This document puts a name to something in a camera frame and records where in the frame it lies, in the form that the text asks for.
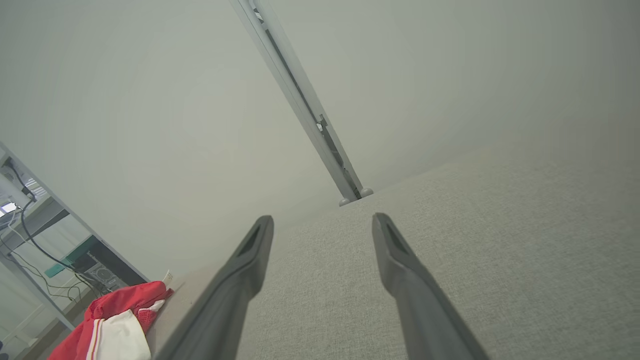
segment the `desk leg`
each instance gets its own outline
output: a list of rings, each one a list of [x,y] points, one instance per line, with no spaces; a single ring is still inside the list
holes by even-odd
[[[6,257],[8,257],[8,259],[4,256],[0,256],[0,263],[6,266],[7,269],[9,269],[9,271],[11,271],[18,280],[24,284],[27,289],[29,289],[30,292],[36,295],[38,300],[40,300],[47,309],[53,311],[56,317],[58,317],[58,320],[60,320],[64,326],[68,327],[70,330],[75,329],[76,327],[74,324],[71,323],[53,299],[49,297],[49,294],[47,294],[29,274],[27,274],[27,270],[11,261],[14,260],[17,262],[11,254],[7,254]]]

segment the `electrical cable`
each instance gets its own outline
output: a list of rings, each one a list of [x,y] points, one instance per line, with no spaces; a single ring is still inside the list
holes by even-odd
[[[18,178],[18,181],[20,182],[20,184],[21,184],[22,186],[24,186],[25,188],[27,188],[27,186],[24,184],[24,182],[23,182],[23,181],[22,181],[22,179],[20,178],[20,175],[19,175],[19,174],[18,174],[18,172],[16,171],[16,169],[15,169],[15,167],[13,166],[13,164],[11,163],[11,161],[9,161],[8,166],[13,170],[13,172],[15,172],[15,176]],[[71,267],[71,266],[69,266],[69,265],[67,265],[67,264],[63,263],[62,261],[60,261],[60,260],[58,260],[58,259],[54,258],[53,256],[51,256],[51,254],[50,254],[50,253],[46,252],[43,248],[41,248],[41,247],[38,245],[38,243],[33,239],[33,236],[29,233],[29,230],[27,229],[27,225],[26,225],[26,223],[25,223],[25,221],[24,221],[24,212],[25,212],[25,210],[29,207],[29,205],[35,201],[36,196],[35,196],[35,194],[34,194],[33,192],[31,192],[31,190],[29,190],[29,188],[27,188],[27,191],[31,194],[32,199],[30,199],[30,200],[29,200],[29,202],[27,202],[27,204],[24,206],[24,209],[20,212],[20,221],[22,222],[22,228],[23,228],[23,230],[24,230],[24,233],[27,235],[27,240],[31,240],[32,244],[33,244],[33,245],[35,245],[35,247],[36,247],[36,248],[38,248],[38,250],[40,250],[40,252],[42,252],[42,254],[45,254],[49,259],[51,259],[51,260],[53,260],[53,261],[57,262],[58,264],[60,264],[60,265],[64,266],[65,268],[67,268],[67,269],[71,270],[72,272],[74,272],[74,273],[75,273],[75,275],[76,275],[76,277],[77,277],[80,281],[83,281],[83,279],[84,279],[85,281],[83,281],[83,282],[84,282],[87,286],[89,286],[89,288],[91,288],[91,289],[93,290],[93,286],[90,284],[90,281],[91,281],[91,280],[89,280],[89,278],[87,278],[87,277],[86,277],[86,276],[84,276],[83,274],[80,274],[79,272],[76,272],[76,270],[75,270],[73,267]]]
[[[33,202],[33,199],[32,199],[32,200],[30,200],[30,201],[29,201],[29,202],[24,206],[24,208],[26,209],[26,208],[27,208],[27,207],[28,207],[32,202]],[[77,274],[77,275],[81,276],[81,277],[86,281],[86,282],[85,282],[85,284],[86,284],[87,286],[89,286],[90,288],[92,287],[92,285],[89,283],[89,281],[90,281],[90,280],[89,280],[89,279],[87,279],[83,274],[80,274],[79,272],[76,272],[76,270],[75,270],[73,267],[71,267],[71,266],[69,266],[69,265],[67,265],[67,264],[63,263],[62,261],[60,261],[60,260],[58,260],[58,259],[54,258],[50,253],[46,252],[43,248],[41,248],[41,247],[38,245],[38,243],[33,239],[33,236],[32,236],[32,235],[31,235],[31,233],[29,232],[29,229],[27,229],[27,225],[26,225],[26,223],[25,223],[25,221],[24,221],[24,210],[20,212],[20,221],[22,222],[22,229],[24,230],[24,233],[27,235],[27,241],[28,241],[28,240],[31,240],[32,244],[33,244],[33,245],[35,245],[35,247],[36,247],[36,248],[38,248],[38,250],[40,250],[40,252],[41,252],[42,254],[45,254],[49,259],[51,259],[51,260],[53,260],[53,261],[57,262],[58,264],[60,264],[60,265],[64,266],[65,268],[67,268],[67,269],[71,270],[71,271],[72,271],[72,272],[74,272],[75,274]]]
[[[20,263],[19,263],[18,261],[16,261],[15,259],[12,259],[12,258],[8,258],[8,257],[6,257],[6,255],[5,255],[3,252],[1,252],[1,251],[0,251],[0,254],[2,254],[2,256],[3,256],[5,259],[7,259],[7,260],[9,260],[9,261],[11,261],[11,262],[15,263],[16,265],[18,265],[18,266],[20,266],[20,267],[22,267],[22,268],[26,269],[28,272],[32,273],[33,275],[35,275],[35,276],[37,276],[37,277],[41,277],[41,278],[42,278],[42,280],[44,280],[44,283],[45,283],[46,288],[47,288],[47,293],[48,293],[50,296],[52,296],[52,297],[66,297],[66,298],[68,298],[68,299],[69,299],[69,300],[71,300],[71,301],[76,301],[75,299],[73,299],[72,297],[69,297],[68,295],[67,295],[67,296],[64,296],[64,295],[56,295],[56,294],[52,294],[52,293],[51,293],[51,290],[50,290],[49,288],[68,289],[68,290],[70,290],[70,289],[72,289],[72,288],[77,288],[77,289],[78,289],[78,291],[80,291],[80,288],[78,288],[78,287],[77,287],[77,286],[75,286],[75,285],[74,285],[74,286],[54,286],[54,285],[49,284],[49,283],[47,282],[47,279],[42,275],[42,273],[38,270],[38,268],[37,268],[37,267],[35,267],[35,266],[33,266],[32,264],[30,264],[30,263],[29,263],[28,261],[26,261],[22,256],[20,256],[20,254],[18,254],[18,253],[17,253],[17,252],[15,252],[14,250],[12,250],[12,249],[9,247],[9,245],[7,245],[7,244],[5,244],[5,243],[4,243],[4,240],[3,240],[2,238],[0,238],[0,245],[4,245],[4,247],[6,247],[7,249],[9,249],[10,253],[13,253],[13,254],[15,254],[15,255],[18,255],[18,257],[19,257],[19,258],[21,258],[21,260],[22,260],[22,261],[24,261],[24,262],[25,262],[25,264],[27,264],[27,265],[31,266],[34,270],[36,270],[36,272],[38,272],[38,273],[36,274],[32,269],[30,269],[30,268],[28,268],[28,267],[26,267],[26,266],[24,266],[24,265],[20,264]]]
[[[80,306],[82,306],[82,308],[84,309],[84,304],[82,303],[82,292],[80,291],[80,288],[77,287],[79,284],[82,284],[82,281],[78,281],[77,283],[73,284],[69,289],[67,289],[67,296],[69,295],[69,291],[71,291],[72,288],[77,288],[78,304],[80,304]]]
[[[27,240],[25,240],[25,239],[24,239],[24,237],[22,236],[22,234],[18,233],[18,231],[16,231],[14,228],[12,228],[12,222],[13,222],[13,219],[15,218],[16,211],[17,211],[17,210],[14,210],[14,212],[13,212],[13,214],[12,214],[12,217],[11,217],[11,220],[9,220],[9,222],[8,222],[8,224],[7,224],[7,227],[8,227],[11,231],[15,232],[18,236],[20,236],[20,239],[22,239],[23,243],[27,243]],[[13,253],[13,254],[15,254],[15,255],[18,255],[18,257],[19,257],[19,258],[21,258],[21,260],[22,260],[25,264],[27,264],[27,265],[31,266],[32,268],[34,268],[38,273],[37,273],[37,274],[36,274],[36,273],[34,273],[30,268],[28,268],[28,267],[26,267],[26,266],[23,266],[22,264],[18,263],[18,262],[17,262],[17,261],[15,261],[15,260],[12,260],[12,259],[7,258],[7,257],[6,257],[6,256],[4,256],[4,254],[3,254],[4,258],[5,258],[5,259],[8,259],[8,260],[12,260],[16,265],[19,265],[19,266],[21,266],[22,268],[25,268],[26,270],[28,270],[29,272],[31,272],[33,275],[38,276],[38,277],[41,277],[41,278],[42,278],[42,280],[44,280],[44,283],[47,285],[47,293],[49,293],[49,295],[51,295],[51,296],[57,296],[57,297],[64,297],[64,296],[62,296],[62,295],[54,295],[54,294],[52,294],[52,293],[49,291],[49,287],[51,287],[51,288],[58,288],[58,289],[67,289],[67,288],[68,288],[69,290],[75,287],[75,288],[77,288],[78,293],[80,293],[80,288],[78,288],[78,287],[77,287],[77,286],[75,286],[75,285],[74,285],[74,286],[53,286],[53,285],[50,285],[50,284],[47,282],[47,279],[42,275],[42,273],[38,270],[38,268],[37,268],[37,267],[33,266],[33,265],[32,265],[32,264],[30,264],[28,261],[26,261],[26,260],[25,260],[25,259],[24,259],[20,254],[18,254],[18,253],[15,251],[15,249],[11,249],[11,248],[9,247],[9,245],[5,244],[5,243],[4,243],[4,240],[2,240],[1,238],[0,238],[0,241],[1,241],[2,245],[4,245],[7,249],[9,249],[10,253]],[[88,283],[87,283],[87,282],[85,282],[85,281],[83,281],[83,283],[85,283],[85,285],[87,285],[87,286],[89,287],[89,289],[91,289],[91,290],[93,291],[93,294],[95,294],[95,291],[93,290],[93,286],[91,286],[91,284],[88,284]]]
[[[15,173],[15,176],[18,178],[18,181],[20,182],[20,185],[22,185],[25,189],[27,189],[27,191],[31,194],[31,200],[35,201],[36,200],[36,194],[34,194],[22,181],[22,179],[20,178],[20,175],[18,175],[18,170],[15,169],[15,167],[13,166],[13,162],[12,160],[7,161],[7,166],[9,166],[11,168],[11,170],[13,170],[13,172]]]

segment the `white stripe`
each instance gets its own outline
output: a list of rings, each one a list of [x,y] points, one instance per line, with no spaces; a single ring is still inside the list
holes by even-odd
[[[95,343],[95,337],[98,335],[98,323],[100,319],[94,319],[93,332],[91,333],[91,341],[89,341],[89,349],[86,352],[86,360],[91,360],[91,353],[93,352],[93,343]]]
[[[93,350],[95,356],[92,360],[98,359],[98,348],[100,345],[100,337],[102,336],[102,324],[104,324],[104,319],[100,319],[100,322],[98,323],[98,332],[95,334],[95,348]]]

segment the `white wall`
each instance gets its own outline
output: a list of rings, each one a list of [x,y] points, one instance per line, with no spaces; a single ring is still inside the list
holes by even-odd
[[[374,191],[509,133],[637,118],[638,1],[260,1]]]
[[[5,1],[0,141],[150,279],[341,198],[228,1]]]

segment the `metal frame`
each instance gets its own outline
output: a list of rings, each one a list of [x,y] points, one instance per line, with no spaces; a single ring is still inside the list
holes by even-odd
[[[51,191],[51,189],[49,189],[36,176],[36,174],[30,171],[30,169],[26,167],[20,161],[20,159],[18,159],[13,154],[13,152],[11,152],[2,142],[0,142],[0,149],[4,150],[7,155],[10,156],[13,161],[18,164],[21,169],[28,171],[33,179],[37,181],[38,184],[40,184],[40,186],[42,186],[45,190],[47,190],[47,193],[49,193],[50,195],[50,198],[43,200],[44,203],[38,205],[38,208],[36,208],[32,213],[28,215],[25,214],[25,221],[28,224],[30,233],[33,236],[36,236],[37,234],[47,229],[49,226],[55,224],[63,217],[71,214],[82,226],[89,230],[90,233],[92,233],[98,240],[100,240],[100,242],[103,243],[111,252],[118,256],[129,268],[135,271],[144,281],[149,282],[148,277],[144,276],[140,271],[138,271],[138,269],[132,266],[131,263],[128,262],[122,255],[120,255],[113,247],[109,246],[109,244],[105,242],[100,237],[100,235],[93,231],[93,229],[86,222],[84,222],[79,216],[71,211],[68,206],[60,201],[60,199]],[[15,229],[18,232],[23,231],[21,225],[16,226]],[[11,246],[11,244],[14,244],[16,242],[16,238],[18,238],[18,241],[22,241],[21,239],[19,239],[19,236],[16,236],[14,232],[11,232],[11,234],[8,234],[6,239],[4,240],[7,245]],[[2,251],[3,254],[7,255],[6,247],[0,246],[0,251]],[[23,269],[21,266],[18,266],[12,261],[15,260],[15,258],[11,254],[8,254],[7,257],[8,259],[6,259],[4,256],[0,256],[0,263],[4,264],[7,269],[9,269],[9,271],[11,271],[11,273],[13,273],[18,278],[18,280],[23,283],[27,287],[27,289],[29,289],[31,293],[33,293],[40,301],[42,301],[42,304],[49,310],[51,310],[62,324],[64,324],[71,330],[75,329],[76,327],[67,318],[64,311],[62,311],[58,307],[58,305],[56,305],[53,299],[49,297],[49,295],[38,285],[38,283],[26,272],[25,269]]]
[[[372,194],[373,191],[371,189],[363,188],[362,183],[356,175],[335,130],[331,126],[328,115],[324,111],[311,82],[302,68],[302,64],[292,50],[284,34],[284,30],[278,23],[273,9],[268,6],[268,3],[259,0],[255,1],[255,6],[252,5],[250,0],[229,1],[287,98],[289,105],[291,105],[302,128],[307,133],[309,140],[311,140],[311,143],[316,148],[318,155],[320,155],[338,190],[344,197],[339,205],[343,206]],[[269,39],[265,31],[266,28],[260,23],[260,20],[253,10],[254,8],[260,11],[262,20],[266,28],[269,29],[286,64],[281,60],[278,50],[276,50],[271,43],[271,39]],[[319,127],[325,129],[330,136],[342,159],[343,166],[340,166],[334,157]]]
[[[25,221],[33,231],[33,236],[41,233],[48,227],[55,224],[57,221],[67,216],[69,213],[65,208],[60,206],[53,198],[44,200],[44,203],[39,205],[38,208],[29,214]],[[24,228],[21,224],[16,225],[15,230],[21,235],[25,236]],[[18,265],[18,260],[11,254],[11,251],[22,244],[22,239],[17,236],[15,232],[10,231],[3,239],[4,246],[0,246],[0,263],[2,263],[9,271],[15,275],[18,280],[25,285],[25,287],[33,293],[38,300],[49,310],[51,310],[60,322],[73,330],[76,327],[71,323],[71,320],[67,318],[62,309],[53,301],[53,299],[40,287],[35,279],[27,273],[22,266]]]

